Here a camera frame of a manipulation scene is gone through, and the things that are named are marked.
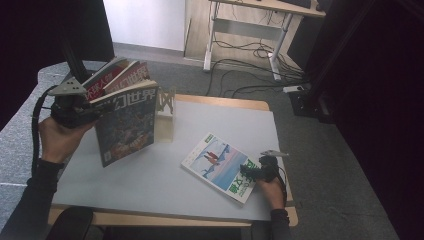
white magazine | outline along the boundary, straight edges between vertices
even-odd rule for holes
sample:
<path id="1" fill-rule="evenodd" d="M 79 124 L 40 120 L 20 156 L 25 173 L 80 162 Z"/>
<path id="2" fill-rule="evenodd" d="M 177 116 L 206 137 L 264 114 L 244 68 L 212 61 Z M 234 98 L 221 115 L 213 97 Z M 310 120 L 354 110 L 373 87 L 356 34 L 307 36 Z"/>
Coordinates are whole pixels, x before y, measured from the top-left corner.
<path id="1" fill-rule="evenodd" d="M 197 144 L 181 165 L 242 204 L 252 192 L 255 182 L 242 176 L 240 165 L 260 167 L 257 159 L 249 158 L 212 133 Z"/>

gray carpet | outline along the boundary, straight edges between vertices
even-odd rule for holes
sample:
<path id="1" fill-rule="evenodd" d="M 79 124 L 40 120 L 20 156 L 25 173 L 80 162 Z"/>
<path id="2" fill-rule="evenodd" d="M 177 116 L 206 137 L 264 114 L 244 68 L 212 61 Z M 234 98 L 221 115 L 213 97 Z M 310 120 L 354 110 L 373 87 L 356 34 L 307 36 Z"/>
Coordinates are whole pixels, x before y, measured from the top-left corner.
<path id="1" fill-rule="evenodd" d="M 86 65 L 93 70 L 101 66 L 92 62 Z M 201 67 L 148 61 L 148 68 L 152 79 L 164 88 L 176 86 L 178 93 L 191 95 L 204 95 L 207 91 L 210 74 Z M 62 81 L 68 72 L 66 64 L 41 70 L 39 85 L 0 133 L 0 228 L 18 203 L 30 176 L 30 116 L 34 102 L 43 90 Z M 218 96 L 220 78 L 226 72 L 214 72 L 210 96 Z M 271 80 L 267 75 L 261 78 Z M 223 90 L 258 84 L 263 82 L 247 73 L 231 72 L 225 76 Z M 299 224 L 292 228 L 295 239 L 398 239 L 335 125 L 294 116 L 288 95 L 280 91 L 239 93 L 235 97 L 266 101 L 274 112 L 280 148 L 290 153 L 285 167 L 299 217 Z M 42 114 L 45 117 L 49 112 L 45 110 Z"/>

table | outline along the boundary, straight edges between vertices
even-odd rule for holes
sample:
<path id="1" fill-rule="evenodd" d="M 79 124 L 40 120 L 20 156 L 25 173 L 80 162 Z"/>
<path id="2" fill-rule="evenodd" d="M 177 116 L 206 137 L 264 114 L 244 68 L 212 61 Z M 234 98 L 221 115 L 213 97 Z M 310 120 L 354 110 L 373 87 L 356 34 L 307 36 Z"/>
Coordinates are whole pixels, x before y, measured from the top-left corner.
<path id="1" fill-rule="evenodd" d="M 205 61 L 203 65 L 203 70 L 206 72 L 210 71 L 211 69 L 212 43 L 213 43 L 214 33 L 221 32 L 221 33 L 229 33 L 229 34 L 276 41 L 277 43 L 274 48 L 274 51 L 272 53 L 269 53 L 268 57 L 269 57 L 271 69 L 274 72 L 273 75 L 274 75 L 275 81 L 281 81 L 281 76 L 279 75 L 279 70 L 278 70 L 277 57 L 280 52 L 286 33 L 288 31 L 293 14 L 309 16 L 309 17 L 321 17 L 321 18 L 325 16 L 324 12 L 318 12 L 315 10 L 318 4 L 316 0 L 311 1 L 310 9 L 295 6 L 285 2 L 280 2 L 277 0 L 261 0 L 261 1 L 210 0 L 210 1 L 213 2 L 212 10 L 211 10 L 212 17 L 211 17 L 211 24 L 210 24 L 209 42 L 208 42 L 208 45 L 206 46 Z M 264 9 L 264 10 L 271 10 L 276 12 L 285 12 L 287 13 L 287 19 L 284 21 L 284 24 L 281 28 L 271 27 L 267 25 L 240 22 L 240 21 L 229 20 L 229 19 L 220 19 L 217 17 L 218 3 L 233 4 L 233 5 L 252 7 L 252 8 L 258 8 L 258 9 Z"/>
<path id="2" fill-rule="evenodd" d="M 200 96 L 189 96 L 189 95 L 176 95 L 176 100 L 177 100 L 177 119 L 176 121 L 179 121 L 178 118 L 178 102 L 181 103 L 196 103 L 196 104 L 208 104 L 210 106 L 222 106 L 225 107 L 231 111 L 234 111 L 236 109 L 238 109 L 239 111 L 241 111 L 240 109 L 249 109 L 249 111 L 258 111 L 257 113 L 263 112 L 266 113 L 266 115 L 269 115 L 272 113 L 269 112 L 269 108 L 267 103 L 265 102 L 261 102 L 261 101 L 252 101 L 252 100 L 237 100 L 237 99 L 223 99 L 223 98 L 214 98 L 214 97 L 200 97 Z M 78 161 L 78 159 L 72 159 L 71 163 Z M 62 178 L 66 175 L 66 172 L 68 171 L 68 168 L 72 168 L 75 166 L 67 166 L 67 169 L 64 172 L 64 175 L 62 175 Z M 184 177 L 186 177 L 186 175 L 189 175 L 188 173 L 184 172 L 182 173 Z M 61 181 L 62 178 L 59 181 L 59 187 L 58 187 L 58 193 L 57 194 L 61 194 L 61 187 L 63 187 L 63 185 L 61 185 Z M 219 197 L 223 196 L 222 194 L 218 194 L 218 193 L 213 193 Z M 288 201 L 292 201 L 293 197 L 291 195 L 291 191 L 289 189 L 288 191 Z M 49 223 L 52 224 L 54 223 L 54 221 L 56 220 L 56 218 L 58 217 L 58 215 L 67 208 L 66 204 L 57 204 L 57 201 L 53 200 L 53 204 L 51 207 L 51 211 L 50 211 L 50 216 L 49 216 Z M 290 217 L 290 225 L 291 226 L 295 226 L 297 225 L 298 222 L 298 218 L 297 218 L 297 214 L 296 214 L 296 209 L 294 207 L 287 207 L 286 208 L 287 211 L 289 212 L 289 217 Z M 96 209 L 96 212 L 94 214 L 94 219 L 93 219 L 93 225 L 110 225 L 110 226 L 235 226 L 235 227 L 246 227 L 246 226 L 250 226 L 250 222 L 251 221 L 247 221 L 247 220 L 235 220 L 235 219 L 230 219 L 230 220 L 223 220 L 223 219 L 216 219 L 216 218 L 199 218 L 199 217 L 190 217 L 190 216 L 176 216 L 176 215 L 164 215 L 164 214 L 144 214 L 144 213 L 135 213 L 134 211 L 117 211 L 117 210 L 110 210 L 110 209 Z"/>

desk leg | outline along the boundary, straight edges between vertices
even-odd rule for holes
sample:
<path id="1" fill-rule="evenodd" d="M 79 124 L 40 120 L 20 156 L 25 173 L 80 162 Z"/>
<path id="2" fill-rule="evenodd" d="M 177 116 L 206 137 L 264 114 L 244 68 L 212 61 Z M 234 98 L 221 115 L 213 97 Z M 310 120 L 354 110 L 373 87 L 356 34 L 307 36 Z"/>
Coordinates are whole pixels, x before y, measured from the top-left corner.
<path id="1" fill-rule="evenodd" d="M 205 62 L 203 63 L 203 71 L 209 72 L 211 70 L 211 59 L 212 59 L 212 42 L 213 42 L 213 35 L 215 34 L 214 30 L 214 22 L 218 15 L 218 9 L 217 9 L 217 2 L 212 3 L 212 17 L 211 17 L 211 24 L 210 24 L 210 32 L 209 32 L 209 42 L 206 46 L 206 54 L 205 54 Z"/>
<path id="2" fill-rule="evenodd" d="M 291 14 L 291 13 L 287 14 L 287 19 L 285 20 L 285 22 L 283 24 L 281 35 L 278 38 L 278 42 L 277 42 L 277 45 L 274 48 L 274 52 L 268 53 L 269 63 L 271 65 L 272 71 L 274 72 L 274 80 L 275 81 L 281 81 L 281 76 L 279 75 L 280 72 L 278 70 L 277 57 L 278 57 L 278 54 L 280 53 L 281 45 L 283 45 L 283 41 L 284 41 L 284 38 L 286 37 L 286 34 L 287 34 L 288 29 L 289 29 L 292 17 L 293 17 L 293 14 Z"/>

black sleeve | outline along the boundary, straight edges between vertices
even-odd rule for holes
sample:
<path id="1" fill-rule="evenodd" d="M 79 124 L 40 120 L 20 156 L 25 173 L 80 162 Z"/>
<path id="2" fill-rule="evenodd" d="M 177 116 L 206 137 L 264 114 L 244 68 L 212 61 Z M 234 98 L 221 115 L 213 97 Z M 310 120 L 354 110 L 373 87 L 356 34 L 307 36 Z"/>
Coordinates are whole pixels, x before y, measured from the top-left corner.
<path id="1" fill-rule="evenodd" d="M 274 209 L 271 211 L 271 229 L 273 240 L 291 240 L 289 217 L 285 209 Z"/>
<path id="2" fill-rule="evenodd" d="M 4 226 L 0 239 L 44 239 L 57 174 L 63 164 L 38 161 L 34 177 L 27 182 L 22 198 Z"/>

